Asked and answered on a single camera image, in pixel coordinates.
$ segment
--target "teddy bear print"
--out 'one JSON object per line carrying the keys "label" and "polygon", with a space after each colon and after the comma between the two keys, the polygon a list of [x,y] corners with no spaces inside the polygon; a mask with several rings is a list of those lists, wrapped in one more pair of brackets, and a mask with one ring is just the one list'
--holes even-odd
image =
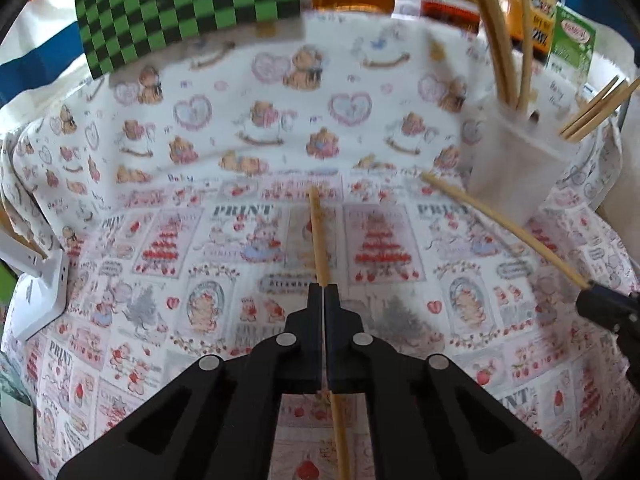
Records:
{"label": "teddy bear print", "polygon": [[424,119],[409,112],[401,121],[391,123],[386,127],[389,135],[385,143],[399,153],[420,155],[421,145],[431,142],[437,135],[435,128],[425,126]]}
{"label": "teddy bear print", "polygon": [[89,164],[89,175],[91,175],[91,179],[95,183],[100,182],[100,171],[98,171],[98,168],[95,165],[95,161],[91,158],[91,155],[89,155],[88,164]]}
{"label": "teddy bear print", "polygon": [[129,169],[123,164],[118,166],[116,173],[116,184],[127,184],[128,182],[136,184],[144,184],[145,182],[151,182],[153,177],[142,170]]}
{"label": "teddy bear print", "polygon": [[58,180],[56,174],[51,170],[47,170],[47,185],[49,187],[58,187],[58,184],[60,184],[60,181]]}
{"label": "teddy bear print", "polygon": [[253,146],[280,145],[284,142],[280,133],[290,132],[297,116],[295,111],[276,110],[270,102],[256,101],[247,114],[234,121],[243,129],[236,135]]}
{"label": "teddy bear print", "polygon": [[234,150],[229,150],[220,159],[220,168],[236,173],[244,173],[247,176],[254,176],[269,171],[269,165],[264,160],[256,156],[238,156]]}
{"label": "teddy bear print", "polygon": [[138,360],[129,374],[129,384],[127,389],[142,396],[145,394],[146,375],[149,373],[150,366],[144,361]]}
{"label": "teddy bear print", "polygon": [[142,90],[138,95],[138,102],[143,105],[156,105],[162,102],[162,85],[160,75],[152,66],[145,66],[140,73]]}
{"label": "teddy bear print", "polygon": [[129,355],[131,354],[131,347],[128,343],[124,343],[120,345],[115,350],[111,350],[111,358],[109,359],[109,364],[119,373],[123,373],[124,371],[124,361],[129,359]]}
{"label": "teddy bear print", "polygon": [[294,90],[311,91],[320,88],[322,69],[326,63],[324,54],[313,45],[304,45],[291,59],[294,70],[284,76],[284,86]]}
{"label": "teddy bear print", "polygon": [[267,319],[268,323],[277,323],[285,320],[286,316],[284,313],[284,309],[271,298],[266,298],[264,300],[264,309],[269,315]]}
{"label": "teddy bear print", "polygon": [[465,78],[459,76],[449,83],[446,93],[438,102],[438,106],[446,112],[457,114],[465,103],[466,92]]}
{"label": "teddy bear print", "polygon": [[73,182],[69,179],[66,181],[66,188],[78,195],[86,195],[86,186],[82,182]]}
{"label": "teddy bear print", "polygon": [[154,140],[155,126],[152,124],[140,124],[135,120],[124,121],[122,132],[116,143],[120,145],[120,152],[127,155],[149,158],[154,156],[150,144]]}
{"label": "teddy bear print", "polygon": [[338,148],[338,136],[332,134],[326,128],[321,128],[316,134],[311,134],[306,145],[306,153],[315,158],[325,159],[337,156],[340,153]]}
{"label": "teddy bear print", "polygon": [[69,227],[68,225],[65,225],[62,228],[62,237],[64,239],[64,244],[63,245],[67,249],[77,249],[77,248],[80,248],[82,246],[82,242],[80,241],[80,239],[76,235],[76,232],[71,227]]}
{"label": "teddy bear print", "polygon": [[169,158],[174,164],[190,164],[198,159],[193,144],[180,136],[169,142]]}
{"label": "teddy bear print", "polygon": [[453,144],[444,148],[433,161],[433,165],[440,170],[453,170],[460,160],[460,150]]}
{"label": "teddy bear print", "polygon": [[56,135],[70,135],[72,133],[75,133],[78,129],[78,125],[76,124],[76,121],[71,114],[71,110],[69,110],[68,106],[66,105],[62,105],[58,117],[50,119],[49,126],[51,127],[53,133]]}

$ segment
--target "heart print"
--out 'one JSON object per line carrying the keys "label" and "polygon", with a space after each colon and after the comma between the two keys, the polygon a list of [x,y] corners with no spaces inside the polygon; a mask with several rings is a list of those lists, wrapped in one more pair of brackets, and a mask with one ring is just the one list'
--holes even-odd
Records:
{"label": "heart print", "polygon": [[371,97],[366,92],[336,94],[329,101],[329,113],[340,124],[357,126],[371,115]]}
{"label": "heart print", "polygon": [[196,132],[211,120],[211,102],[204,95],[194,95],[189,101],[178,101],[174,106],[175,122],[185,130]]}
{"label": "heart print", "polygon": [[89,145],[89,148],[94,151],[98,149],[98,145],[100,145],[100,135],[98,135],[98,128],[94,122],[84,129],[84,137],[86,138],[86,143]]}
{"label": "heart print", "polygon": [[254,58],[251,71],[258,81],[270,85],[282,83],[282,78],[289,73],[290,67],[291,62],[287,57],[260,52]]}

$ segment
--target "black clamp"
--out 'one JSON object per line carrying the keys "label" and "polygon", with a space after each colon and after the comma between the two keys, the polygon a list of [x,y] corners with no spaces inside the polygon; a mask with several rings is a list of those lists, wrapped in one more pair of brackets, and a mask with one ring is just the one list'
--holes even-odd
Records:
{"label": "black clamp", "polygon": [[[71,459],[58,480],[263,480],[282,394],[321,389],[322,299],[248,356],[204,356]],[[324,289],[328,387],[367,398],[378,480],[578,480],[577,469],[447,357],[396,352]]]}
{"label": "black clamp", "polygon": [[578,314],[618,335],[618,347],[629,360],[626,378],[640,392],[640,297],[595,282],[590,285],[575,302]]}

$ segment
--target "white fabric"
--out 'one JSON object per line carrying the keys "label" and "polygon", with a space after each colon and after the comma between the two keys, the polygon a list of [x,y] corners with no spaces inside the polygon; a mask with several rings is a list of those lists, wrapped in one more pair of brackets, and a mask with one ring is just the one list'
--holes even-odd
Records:
{"label": "white fabric", "polygon": [[[612,336],[577,316],[577,291],[548,262],[418,179],[461,185],[466,149],[488,134],[475,106],[493,85],[486,44],[356,14],[275,29],[148,56],[7,145],[2,170],[26,192],[3,186],[3,199],[74,262],[65,315],[20,345],[10,313],[2,340],[40,410],[41,473],[198,356],[232,358],[282,330],[313,279],[305,191],[317,184],[332,279],[367,329],[407,354],[449,355],[594,478],[639,400]],[[575,89],[539,66],[532,85],[541,124],[576,108]],[[617,134],[584,143],[528,228],[628,294],[624,247],[590,209],[619,167]],[[348,405],[355,477],[371,478],[366,410]],[[335,475],[329,412],[325,394],[285,400],[273,480],[302,478],[307,456]]]}

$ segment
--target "chopstick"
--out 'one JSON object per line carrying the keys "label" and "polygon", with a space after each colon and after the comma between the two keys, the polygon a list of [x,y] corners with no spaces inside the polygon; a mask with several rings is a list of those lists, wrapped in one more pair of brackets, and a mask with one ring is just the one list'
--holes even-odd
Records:
{"label": "chopstick", "polygon": [[[314,244],[314,261],[316,263],[316,276],[322,287],[329,284],[329,263],[326,255],[326,243],[324,239],[324,227],[322,226],[322,208],[318,188],[312,186],[309,189],[309,205],[311,206],[311,231]],[[342,402],[339,396],[329,392],[331,414],[334,420],[335,450],[338,455],[338,478],[350,480],[349,449],[347,447],[347,434],[342,416]]]}
{"label": "chopstick", "polygon": [[626,81],[621,82],[618,86],[616,86],[611,92],[609,92],[606,96],[604,96],[599,102],[593,105],[590,110],[581,115],[577,121],[575,121],[571,126],[569,126],[561,135],[563,139],[569,139],[575,132],[580,130],[586,123],[591,121],[594,117],[596,117],[600,111],[607,105],[607,103],[611,102],[615,99],[616,95],[622,92],[624,89],[628,88],[629,84]]}
{"label": "chopstick", "polygon": [[640,86],[640,77],[636,79],[630,86],[619,91],[614,95],[607,103],[603,104],[603,107],[600,109],[600,112],[591,119],[588,123],[586,123],[581,129],[576,131],[571,137],[569,137],[569,142],[580,142],[587,135],[589,135],[593,130],[595,130],[600,123],[607,119],[616,109],[627,99],[631,97],[631,94],[636,91],[636,89]]}
{"label": "chopstick", "polygon": [[518,237],[521,241],[526,243],[529,247],[531,247],[534,251],[536,251],[540,256],[546,259],[550,264],[552,264],[556,269],[562,272],[569,280],[575,283],[575,285],[579,286],[582,290],[587,290],[591,288],[589,282],[585,280],[578,272],[572,269],[567,263],[565,263],[559,256],[553,253],[550,249],[548,249],[544,244],[540,243],[536,240],[533,235],[527,233],[523,228],[514,224],[509,219],[500,215],[500,213],[495,212],[489,206],[483,204],[479,200],[469,196],[461,189],[447,184],[442,179],[436,177],[432,173],[427,173],[423,171],[420,174],[420,178],[422,181],[431,184],[433,187],[436,187],[438,190],[443,192],[444,194],[450,196],[457,202],[462,202],[470,205],[471,207],[478,209],[481,213],[488,216],[491,220],[495,221],[501,227],[510,231],[513,235]]}
{"label": "chopstick", "polygon": [[516,110],[526,112],[529,107],[531,90],[531,64],[533,63],[533,17],[530,0],[522,0],[522,71],[520,75],[520,95]]}
{"label": "chopstick", "polygon": [[619,79],[618,76],[615,76],[611,81],[609,81],[609,83],[607,83],[607,85],[602,90],[600,90],[600,92],[598,92],[596,97],[594,97],[587,104],[583,105],[580,108],[580,110],[578,110],[578,113],[575,114],[572,118],[570,118],[564,124],[564,126],[562,127],[562,130],[560,130],[560,135],[562,135],[567,129],[569,129],[569,127],[572,126],[572,124],[574,124],[575,121],[580,119],[580,117],[582,117],[585,113],[587,113],[589,110],[591,110],[596,104],[598,104],[600,101],[602,101],[604,96],[609,93],[609,90],[611,90],[613,88],[613,85],[615,85],[618,82],[618,79]]}

